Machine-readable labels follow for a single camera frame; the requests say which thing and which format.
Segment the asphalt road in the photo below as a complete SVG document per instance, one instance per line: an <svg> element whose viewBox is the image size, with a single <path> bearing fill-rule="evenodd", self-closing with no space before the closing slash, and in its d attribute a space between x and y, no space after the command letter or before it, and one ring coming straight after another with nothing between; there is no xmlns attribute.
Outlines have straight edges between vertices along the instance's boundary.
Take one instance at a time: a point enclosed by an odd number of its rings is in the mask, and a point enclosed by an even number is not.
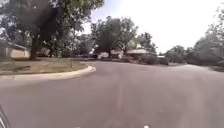
<svg viewBox="0 0 224 128"><path fill-rule="evenodd" d="M12 128L224 128L224 73L92 65L80 78L0 89Z"/></svg>

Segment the bush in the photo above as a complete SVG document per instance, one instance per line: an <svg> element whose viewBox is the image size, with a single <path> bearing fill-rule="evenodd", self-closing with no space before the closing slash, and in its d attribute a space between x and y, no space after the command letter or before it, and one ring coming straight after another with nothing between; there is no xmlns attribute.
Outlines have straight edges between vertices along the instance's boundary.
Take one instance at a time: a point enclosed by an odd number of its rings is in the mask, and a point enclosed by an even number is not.
<svg viewBox="0 0 224 128"><path fill-rule="evenodd" d="M217 62L217 66L224 67L224 60Z"/></svg>
<svg viewBox="0 0 224 128"><path fill-rule="evenodd" d="M123 62L127 62L127 63L130 63L134 60L133 57L131 56L123 56L123 58L121 59Z"/></svg>
<svg viewBox="0 0 224 128"><path fill-rule="evenodd" d="M159 58L159 64L169 65L169 59L166 57Z"/></svg>
<svg viewBox="0 0 224 128"><path fill-rule="evenodd" d="M145 54L139 57L138 61L144 64L155 64L158 60L157 56Z"/></svg>

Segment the tree canopy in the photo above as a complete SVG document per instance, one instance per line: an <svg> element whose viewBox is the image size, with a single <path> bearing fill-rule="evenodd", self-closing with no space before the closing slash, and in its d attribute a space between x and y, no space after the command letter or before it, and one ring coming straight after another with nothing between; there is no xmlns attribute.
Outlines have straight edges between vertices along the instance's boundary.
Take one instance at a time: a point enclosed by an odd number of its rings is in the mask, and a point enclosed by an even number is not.
<svg viewBox="0 0 224 128"><path fill-rule="evenodd" d="M91 11L102 6L104 0L9 0L1 7L1 26L7 38L15 31L28 31L32 37L31 58L35 59L41 42L60 42L70 29L83 30Z"/></svg>

